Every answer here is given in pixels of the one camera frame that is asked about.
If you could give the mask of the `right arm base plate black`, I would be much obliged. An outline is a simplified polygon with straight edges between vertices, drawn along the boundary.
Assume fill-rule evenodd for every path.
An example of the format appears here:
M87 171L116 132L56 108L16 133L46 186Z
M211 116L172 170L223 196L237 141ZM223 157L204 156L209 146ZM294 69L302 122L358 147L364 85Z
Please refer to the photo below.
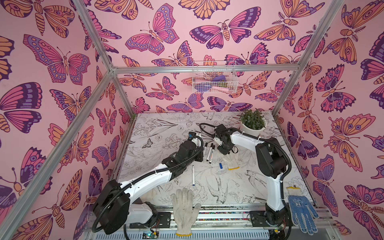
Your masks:
M265 211L250 211L249 219L253 227L271 227Z

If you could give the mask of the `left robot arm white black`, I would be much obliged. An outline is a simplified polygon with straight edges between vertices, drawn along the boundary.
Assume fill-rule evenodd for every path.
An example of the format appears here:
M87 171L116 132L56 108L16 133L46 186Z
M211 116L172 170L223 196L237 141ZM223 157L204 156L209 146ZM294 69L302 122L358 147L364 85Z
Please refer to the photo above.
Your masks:
M194 161L203 161L204 141L199 136L188 138L179 150L135 179L118 183L109 181L93 205L96 216L92 232L109 235L123 225L141 224L151 228L158 221L158 211L149 202L136 203L142 195L180 176Z

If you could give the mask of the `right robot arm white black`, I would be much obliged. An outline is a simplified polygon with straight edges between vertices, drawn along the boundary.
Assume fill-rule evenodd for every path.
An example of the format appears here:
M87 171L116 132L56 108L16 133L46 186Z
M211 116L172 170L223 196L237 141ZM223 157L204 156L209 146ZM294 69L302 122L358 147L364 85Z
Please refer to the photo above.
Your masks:
M243 147L256 153L258 167L267 178L267 223L271 226L282 224L289 211L283 190L284 178L291 172L292 163L279 141L256 137L224 125L214 128L214 139L223 155L228 155L234 147Z

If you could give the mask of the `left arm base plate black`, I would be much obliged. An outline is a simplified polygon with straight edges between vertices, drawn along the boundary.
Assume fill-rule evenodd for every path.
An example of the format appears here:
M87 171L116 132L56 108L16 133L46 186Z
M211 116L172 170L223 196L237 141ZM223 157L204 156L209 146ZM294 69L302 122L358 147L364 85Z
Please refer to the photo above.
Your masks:
M171 225L171 212L155 213L146 223L131 223L130 229L160 228L169 229Z

